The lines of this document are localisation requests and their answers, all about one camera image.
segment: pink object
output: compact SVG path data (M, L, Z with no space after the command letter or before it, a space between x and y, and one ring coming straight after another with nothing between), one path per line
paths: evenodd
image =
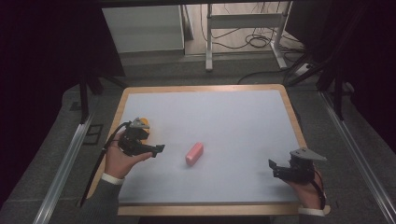
M193 166L204 153L204 145L196 143L186 155L186 163Z

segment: cable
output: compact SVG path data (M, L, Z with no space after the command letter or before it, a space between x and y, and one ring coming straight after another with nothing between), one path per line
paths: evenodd
M243 79L247 78L247 77L252 77L252 76L255 76L255 75L258 75L258 74L265 74L265 73L280 73L280 72L284 72L284 71L287 71L287 70L289 70L289 68L285 69L285 70L278 70L278 71L262 71L262 72L250 73L250 74L245 75L244 77L239 78L239 80L236 82L236 85L241 85L241 81Z
M255 9L256 7L258 7L258 6L259 6L259 3L256 3L256 6L255 6L253 9L251 9L251 12L250 12L250 13L253 13L254 9Z
M277 8L276 8L276 13L279 10L280 2L277 2Z
M271 2L268 3L268 6L267 6L267 13L268 13L268 8L270 8L270 5L271 5Z
M228 12L228 14L231 14L231 13L228 11L227 7L225 7L225 3L224 3L224 9Z
M206 39L206 37L205 37L205 33L204 33L204 26L202 25L202 5L200 5L200 17L201 17L201 32L202 32L202 36L204 37L204 40L207 41L207 39ZM240 47L229 47L229 46L220 44L220 43L218 43L218 42L212 42L212 44L220 45L220 46L223 46L224 48L227 48L227 49L241 49L241 48L243 48L243 47L245 47L245 46L248 45L248 43L246 43L246 45L240 46Z
M106 152L107 148L110 146L111 142L113 141L114 137L116 136L117 132L125 126L130 125L132 122L123 122L115 131L113 134L110 135L110 137L108 137L107 142L105 143L105 145L103 146L103 151Z
M283 57L284 57L286 60L288 60L289 62L291 62L291 63L297 62L297 60L292 60L292 59L288 58L288 56L286 56L288 53L294 53L294 52L284 52L284 53L283 53Z
M299 43L301 43L301 41L300 41L300 40L293 39L293 38L287 37L287 36L285 36L285 35L282 35L282 37L284 37L284 38L287 38L287 39L289 39L289 40L292 40L292 41L295 41L295 42L299 42Z
M226 33L226 34L224 34L224 35L219 35L219 36L213 36L213 34L211 34L211 35L212 35L212 38L217 39L217 38L220 38L220 37L224 37L225 35L229 35L229 34L235 32L235 31L238 31L238 30L240 30L240 29L241 29L241 28L234 29L233 31L231 31L231 32L229 32L229 33Z

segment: hand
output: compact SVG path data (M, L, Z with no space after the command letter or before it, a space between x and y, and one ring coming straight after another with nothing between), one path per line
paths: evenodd
M145 161L152 156L151 152L129 157L119 148L119 139L123 132L117 133L107 149L105 173L118 179L123 179L132 167L140 161Z
M285 182L294 189L294 192L297 194L297 197L304 208L321 209L320 198L318 196L317 190L314 188L314 186L312 186L311 183L302 185L290 181ZM315 173L315 182L318 184L320 189L323 190L319 171Z

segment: wrist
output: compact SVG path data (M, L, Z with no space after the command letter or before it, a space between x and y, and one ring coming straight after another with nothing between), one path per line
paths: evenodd
M321 209L320 198L314 191L295 190L303 208Z
M309 215L309 216L318 216L318 217L324 217L324 211L320 209L313 209L313 208L302 208L300 207L298 209L298 213L301 215Z
M122 185L123 181L124 181L124 178L117 178L117 177L107 174L107 173L102 174L102 179L105 180L106 182L108 182L110 184L114 184L114 185Z
M106 169L105 169L104 174L111 175L117 179L123 179L125 177L124 175L120 175L119 172L111 172L111 171L107 171Z

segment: metal bar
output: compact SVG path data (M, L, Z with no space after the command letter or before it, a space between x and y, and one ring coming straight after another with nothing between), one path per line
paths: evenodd
M275 40L271 41L271 44L270 44L271 49L273 50L273 52L275 54L276 61L277 61L277 64L279 65L280 69L288 68L285 60L283 59L282 54L279 51L279 42L280 42L280 38L282 37L283 30L285 29L286 20L288 19L288 16L289 16L289 10L290 10L290 2L288 2L288 4L286 5L285 9L282 12L282 16L280 18L279 25L277 26L278 28L276 31Z
M83 124L90 114L88 108L87 75L85 71L82 71L79 77L79 99L81 101L81 121L79 123Z
M207 72L213 70L213 55L212 55L212 6L207 4L207 16L206 16L206 26L207 26L207 41L206 41L206 61L205 68Z
M213 15L212 29L277 27L282 14Z
M330 117L332 118L332 121L334 122L338 132L343 137L350 155L355 161L368 188L373 193L374 198L378 203L379 208L384 214L386 220L388 221L388 223L396 223L396 210L393 205L392 199L385 191L381 182L376 178L375 173L373 172L369 163L361 153L358 144L356 143L352 134L349 132L346 124L341 121L335 114L334 110L332 110L332 100L330 99L330 96L327 93L323 92L320 92L319 95L322 97L330 114Z
M83 124L79 124L75 135L64 155L61 165L59 166L56 176L52 180L52 184L49 187L49 191L41 204L40 209L35 216L35 221L33 223L48 223L50 217L53 213L56 203L58 202L59 196L64 189L64 184L69 176L70 170L73 167L74 161L78 154L79 148L84 140L85 133L91 124L93 115L96 111L96 107L99 103L99 96L94 95L90 103L90 115Z

